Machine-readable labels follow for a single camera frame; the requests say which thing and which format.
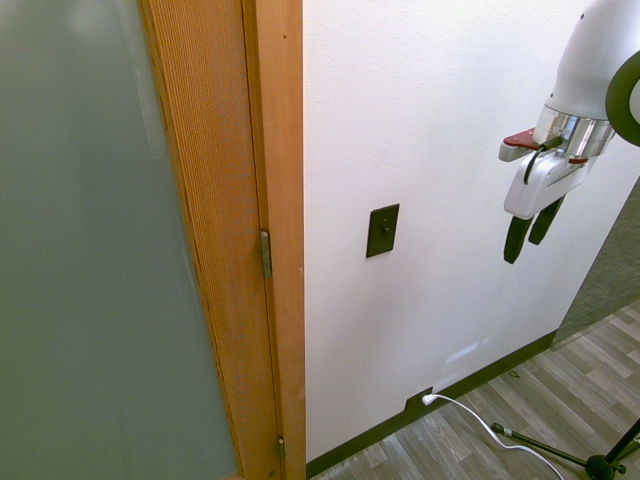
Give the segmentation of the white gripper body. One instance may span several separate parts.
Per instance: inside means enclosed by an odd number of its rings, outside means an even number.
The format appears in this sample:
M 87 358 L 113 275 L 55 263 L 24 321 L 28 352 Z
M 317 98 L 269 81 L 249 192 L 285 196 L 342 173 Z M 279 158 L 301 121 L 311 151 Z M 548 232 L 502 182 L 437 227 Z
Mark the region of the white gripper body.
M 585 179 L 585 163 L 571 163 L 555 154 L 537 158 L 530 170 L 525 159 L 504 201 L 509 214 L 530 219 L 566 195 Z

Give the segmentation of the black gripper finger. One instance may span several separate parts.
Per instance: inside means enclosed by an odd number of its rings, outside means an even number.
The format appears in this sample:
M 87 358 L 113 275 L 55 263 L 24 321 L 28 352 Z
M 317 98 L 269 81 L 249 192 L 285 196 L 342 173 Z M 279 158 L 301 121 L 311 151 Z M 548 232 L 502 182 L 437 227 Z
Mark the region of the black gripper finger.
M 562 196 L 540 211 L 529 233 L 528 241 L 530 243 L 539 245 L 544 240 L 564 199 L 565 197 Z
M 503 259 L 507 263 L 514 264 L 518 259 L 525 240 L 527 239 L 531 223 L 531 218 L 521 219 L 516 216 L 512 217 L 503 250 Z

